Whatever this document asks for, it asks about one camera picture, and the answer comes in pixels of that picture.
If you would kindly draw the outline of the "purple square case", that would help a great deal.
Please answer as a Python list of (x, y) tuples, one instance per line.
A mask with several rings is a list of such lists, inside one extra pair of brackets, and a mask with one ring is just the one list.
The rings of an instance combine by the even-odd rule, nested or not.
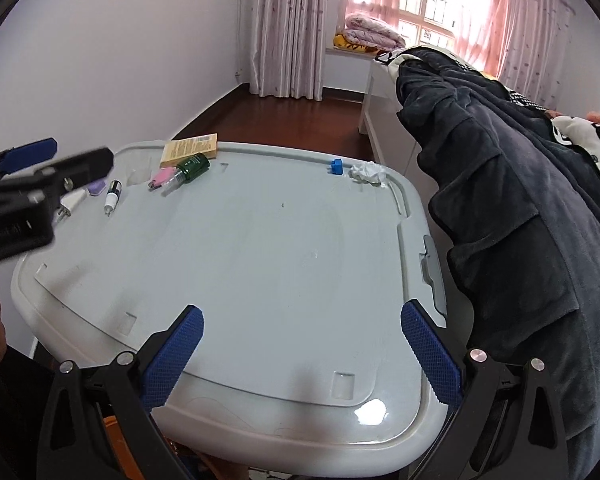
[(94, 181), (94, 182), (90, 183), (89, 185), (87, 185), (86, 188), (87, 188), (88, 194), (90, 194), (91, 196), (99, 196), (100, 194), (102, 194), (102, 192), (104, 192), (104, 189), (106, 188), (106, 181), (105, 180)]

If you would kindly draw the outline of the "small white blue bottle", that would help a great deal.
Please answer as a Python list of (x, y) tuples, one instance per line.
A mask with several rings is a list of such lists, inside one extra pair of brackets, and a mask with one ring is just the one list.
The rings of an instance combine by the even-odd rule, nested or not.
[(104, 203), (104, 214), (106, 214), (107, 217), (109, 217), (110, 214), (116, 210), (120, 200), (121, 192), (122, 182), (117, 179), (112, 180), (110, 182)]

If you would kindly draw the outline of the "pink oval case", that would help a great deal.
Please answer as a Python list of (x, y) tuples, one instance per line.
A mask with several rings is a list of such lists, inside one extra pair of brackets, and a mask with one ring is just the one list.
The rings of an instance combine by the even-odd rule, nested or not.
[(176, 173), (175, 167), (161, 168), (156, 174), (154, 174), (148, 182), (148, 188), (151, 191), (155, 191), (157, 188), (161, 188), (166, 182), (170, 181)]

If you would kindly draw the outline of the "yellow cardboard box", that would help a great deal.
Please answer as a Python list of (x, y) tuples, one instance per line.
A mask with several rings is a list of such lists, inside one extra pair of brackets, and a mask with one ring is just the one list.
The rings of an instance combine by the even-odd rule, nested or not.
[(197, 154), (203, 154), (208, 159), (214, 159), (218, 154), (218, 135), (208, 133), (204, 136), (194, 136), (193, 138), (168, 142), (163, 148), (159, 167), (178, 166), (184, 160)]

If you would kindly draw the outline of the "dark green dropper bottle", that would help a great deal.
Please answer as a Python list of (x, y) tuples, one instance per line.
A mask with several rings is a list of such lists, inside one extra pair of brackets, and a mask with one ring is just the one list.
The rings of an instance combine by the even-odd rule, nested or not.
[(175, 166), (172, 177), (162, 186), (161, 194), (168, 196), (182, 185), (192, 182), (208, 171), (210, 160), (205, 154), (195, 154)]

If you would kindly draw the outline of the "dark grey quilted blanket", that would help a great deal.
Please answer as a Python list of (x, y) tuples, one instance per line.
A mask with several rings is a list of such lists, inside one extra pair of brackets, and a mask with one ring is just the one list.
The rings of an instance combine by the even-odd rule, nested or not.
[(600, 175), (548, 117), (498, 81), (426, 47), (405, 51), (399, 119), (437, 183), (453, 281), (475, 313), (472, 346), (542, 360), (573, 479), (600, 462)]

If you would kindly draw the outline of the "white plastic storage box lid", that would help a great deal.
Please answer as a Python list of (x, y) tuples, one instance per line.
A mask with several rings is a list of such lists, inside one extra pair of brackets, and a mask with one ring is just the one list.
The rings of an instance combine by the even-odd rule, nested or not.
[(224, 143), (168, 195), (125, 183), (111, 214), (89, 197), (19, 260), (12, 301), (55, 358), (82, 366), (195, 306), (204, 334), (154, 413), (168, 437), (288, 474), (401, 469), (446, 416), (400, 321), (414, 299), (444, 322), (437, 254), (411, 182), (361, 183), (329, 164)]

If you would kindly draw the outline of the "crumpled white tissue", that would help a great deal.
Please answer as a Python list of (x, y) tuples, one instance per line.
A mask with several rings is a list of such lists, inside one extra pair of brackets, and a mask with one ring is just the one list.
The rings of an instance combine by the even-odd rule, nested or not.
[(366, 183), (373, 186), (386, 185), (387, 174), (384, 166), (376, 164), (376, 162), (361, 162), (358, 165), (353, 165), (348, 176), (358, 183)]

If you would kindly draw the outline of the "white black logo blanket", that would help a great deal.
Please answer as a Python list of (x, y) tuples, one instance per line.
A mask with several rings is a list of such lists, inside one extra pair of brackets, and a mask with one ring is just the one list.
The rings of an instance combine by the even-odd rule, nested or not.
[(600, 114), (589, 112), (585, 118), (556, 115), (552, 118), (556, 140), (583, 148), (600, 173)]

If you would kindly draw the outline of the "small blue block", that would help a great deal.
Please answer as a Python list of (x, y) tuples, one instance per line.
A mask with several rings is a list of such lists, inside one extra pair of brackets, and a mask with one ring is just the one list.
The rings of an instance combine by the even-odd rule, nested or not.
[(329, 173), (336, 174), (337, 176), (341, 176), (343, 174), (343, 163), (340, 158), (333, 159), (330, 162)]

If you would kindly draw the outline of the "pink patterned curtain left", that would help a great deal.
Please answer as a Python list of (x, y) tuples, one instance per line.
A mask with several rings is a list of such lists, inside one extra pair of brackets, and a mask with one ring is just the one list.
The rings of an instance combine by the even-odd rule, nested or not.
[(343, 0), (242, 0), (245, 75), (256, 96), (323, 99), (327, 41)]

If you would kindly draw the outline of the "pink patterned curtain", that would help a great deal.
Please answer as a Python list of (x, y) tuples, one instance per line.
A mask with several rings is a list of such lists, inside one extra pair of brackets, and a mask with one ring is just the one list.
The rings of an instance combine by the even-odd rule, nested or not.
[(327, 41), (343, 0), (242, 0), (245, 75), (256, 96), (323, 99)]
[(452, 0), (452, 11), (455, 54), (542, 107), (556, 106), (571, 0)]

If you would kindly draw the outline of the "folded pink quilt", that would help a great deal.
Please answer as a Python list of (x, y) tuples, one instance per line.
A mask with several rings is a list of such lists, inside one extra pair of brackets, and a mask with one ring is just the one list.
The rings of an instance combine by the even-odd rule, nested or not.
[(405, 39), (385, 22), (355, 13), (346, 16), (332, 45), (339, 50), (377, 54), (404, 49)]

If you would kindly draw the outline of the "pink patterned curtain right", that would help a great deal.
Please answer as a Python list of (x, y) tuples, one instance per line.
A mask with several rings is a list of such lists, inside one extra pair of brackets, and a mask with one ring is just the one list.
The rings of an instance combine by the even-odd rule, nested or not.
[(542, 107), (556, 106), (571, 0), (452, 0), (452, 11), (455, 54)]

